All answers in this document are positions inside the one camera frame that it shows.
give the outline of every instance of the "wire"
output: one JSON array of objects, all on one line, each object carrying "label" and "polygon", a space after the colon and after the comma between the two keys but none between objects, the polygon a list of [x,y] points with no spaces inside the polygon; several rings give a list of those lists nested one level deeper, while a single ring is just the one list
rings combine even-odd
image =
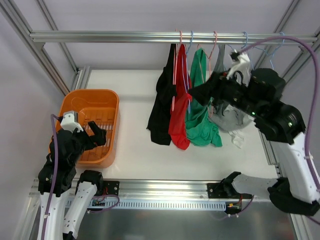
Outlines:
[{"label": "wire", "polygon": [[108,188],[106,187],[106,188],[103,190],[103,193],[102,193],[102,196],[101,196],[102,199],[101,199],[101,200],[97,200],[98,203],[101,203],[103,200],[105,200],[106,194],[107,194],[107,189],[108,189]]},{"label": "wire", "polygon": [[313,59],[313,64],[314,64],[314,69],[315,69],[315,81],[314,81],[314,88],[313,88],[313,97],[312,97],[312,103],[311,103],[311,109],[310,109],[310,114],[309,114],[309,120],[308,120],[308,125],[306,128],[306,134],[305,134],[305,140],[304,140],[304,154],[305,154],[305,159],[307,162],[307,165],[309,167],[310,173],[312,175],[312,178],[314,180],[314,183],[317,187],[317,190],[320,191],[320,183],[317,177],[317,173],[313,167],[313,163],[312,163],[312,156],[310,155],[310,139],[311,139],[311,129],[312,129],[312,124],[314,121],[314,117],[315,117],[315,109],[316,109],[316,104],[317,104],[317,98],[318,98],[318,88],[319,88],[319,62],[317,59],[317,55],[315,53],[315,51],[313,51],[313,49],[306,44],[304,41],[301,41],[300,39],[293,37],[293,36],[271,36],[271,37],[267,37],[265,39],[262,39],[260,41],[257,41],[254,44],[251,44],[247,47],[245,47],[244,49],[242,49],[239,53],[242,54],[246,51],[248,51],[249,49],[254,48],[255,46],[268,42],[268,41],[273,41],[273,40],[277,40],[277,39],[283,39],[283,40],[290,40],[290,41],[294,41],[297,42],[299,44],[301,44],[302,46],[305,47],[305,49],[307,49]]},{"label": "wire", "polygon": [[243,197],[242,197],[242,194],[240,194],[240,199],[239,199],[239,201],[236,203],[236,204],[241,204],[241,206],[242,206],[242,199],[243,199]]},{"label": "wire", "polygon": [[312,222],[314,222],[315,224],[320,225],[320,221],[315,220],[313,217],[310,216],[306,216],[308,219],[310,219]]},{"label": "wire", "polygon": [[254,200],[255,196],[252,196],[252,198],[250,199],[250,202],[247,204],[247,206],[244,207],[244,209],[241,210],[241,212],[237,213],[237,214],[233,214],[233,215],[226,215],[222,218],[215,218],[214,216],[211,215],[211,217],[216,220],[216,221],[222,221],[222,220],[225,220],[227,218],[232,218],[232,217],[236,217],[236,216],[239,216],[240,214],[242,214],[243,212],[245,212],[248,207],[252,204],[253,200]]},{"label": "wire", "polygon": [[52,196],[54,194],[54,189],[55,189],[56,180],[57,180],[57,173],[58,173],[58,138],[57,138],[56,125],[55,125],[54,119],[58,120],[59,118],[54,114],[51,114],[50,118],[51,118],[51,127],[52,127],[53,144],[54,144],[54,168],[53,168],[53,175],[52,175],[52,180],[51,180],[51,188],[50,188],[50,193],[49,193],[49,197],[48,197],[48,202],[46,203],[46,208],[45,208],[45,212],[44,212],[41,240],[45,239],[47,221],[48,221],[48,217],[49,217],[48,214],[49,214]]},{"label": "wire", "polygon": [[103,195],[103,196],[94,196],[92,199],[99,199],[101,197],[114,197],[117,199],[117,202],[115,204],[113,204],[112,206],[109,206],[107,208],[104,208],[102,210],[99,210],[99,211],[92,211],[92,210],[88,210],[88,214],[100,214],[100,213],[104,213],[104,212],[107,212],[111,209],[113,209],[114,207],[116,207],[119,203],[120,203],[120,198],[117,196],[117,195],[114,195],[114,194],[109,194],[109,195]]},{"label": "wire", "polygon": [[229,46],[232,49],[232,51],[235,50],[230,44],[227,44],[227,46]]}]

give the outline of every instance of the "white wall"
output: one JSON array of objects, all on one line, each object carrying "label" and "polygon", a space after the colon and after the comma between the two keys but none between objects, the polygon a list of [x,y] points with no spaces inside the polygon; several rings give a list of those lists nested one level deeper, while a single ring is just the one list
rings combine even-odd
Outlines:
[{"label": "white wall", "polygon": [[1,14],[0,23],[0,238],[12,240],[63,96]]}]

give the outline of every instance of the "hanging garment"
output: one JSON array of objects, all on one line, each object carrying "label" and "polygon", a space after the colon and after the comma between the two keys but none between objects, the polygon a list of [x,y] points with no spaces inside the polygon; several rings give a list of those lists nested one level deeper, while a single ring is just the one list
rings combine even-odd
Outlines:
[{"label": "hanging garment", "polygon": [[[191,65],[191,88],[202,85],[206,80],[206,55],[202,48],[198,49]],[[187,138],[196,146],[206,146],[210,143],[222,147],[218,126],[208,119],[208,108],[202,106],[194,98],[191,102],[191,111],[185,115]]]},{"label": "hanging garment", "polygon": [[168,133],[172,97],[177,95],[173,85],[174,58],[176,45],[171,44],[168,61],[156,83],[156,97],[151,111],[147,129],[150,130],[151,141],[160,145],[170,145]]},{"label": "hanging garment", "polygon": [[[218,47],[219,54],[213,71],[215,73],[222,73],[225,71],[225,45],[219,45]],[[210,121],[217,124],[224,131],[234,131],[233,135],[239,133],[235,130],[246,127],[252,121],[246,113],[229,105],[227,102],[223,102],[216,107],[210,106],[210,108],[212,108],[213,112],[213,115],[209,116]]]},{"label": "hanging garment", "polygon": [[188,91],[187,85],[191,85],[191,82],[187,83],[190,79],[186,65],[186,46],[181,45],[176,61],[176,92],[177,95],[174,99],[174,111],[171,112],[171,119],[169,124],[169,134],[172,142],[182,150],[186,150],[189,147],[190,141],[186,135],[185,117],[188,101],[192,97],[186,93]]}]

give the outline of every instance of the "red clothing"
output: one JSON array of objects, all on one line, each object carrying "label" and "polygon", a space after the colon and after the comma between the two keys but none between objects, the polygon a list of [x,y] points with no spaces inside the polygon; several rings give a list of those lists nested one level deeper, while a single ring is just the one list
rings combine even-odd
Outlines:
[{"label": "red clothing", "polygon": [[171,136],[172,142],[180,149],[186,150],[189,147],[190,140],[187,139],[186,134],[186,110],[188,101],[191,101],[192,97],[186,93],[185,86],[187,88],[187,82],[191,86],[190,78],[187,75],[187,64],[186,64],[186,47],[181,45],[178,57],[177,57],[177,68],[176,68],[176,92],[177,95],[174,99],[174,111],[171,111],[171,118],[169,124],[168,133]]}]

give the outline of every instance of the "green clothing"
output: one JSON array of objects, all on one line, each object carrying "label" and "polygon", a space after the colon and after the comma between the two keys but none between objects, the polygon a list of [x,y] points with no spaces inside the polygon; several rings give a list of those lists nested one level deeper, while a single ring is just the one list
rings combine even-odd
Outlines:
[{"label": "green clothing", "polygon": [[[198,49],[193,57],[190,79],[192,88],[206,81],[207,59],[202,48]],[[195,146],[206,146],[210,143],[222,147],[218,126],[208,119],[208,108],[202,106],[194,98],[191,102],[191,111],[185,114],[186,137]]]}]

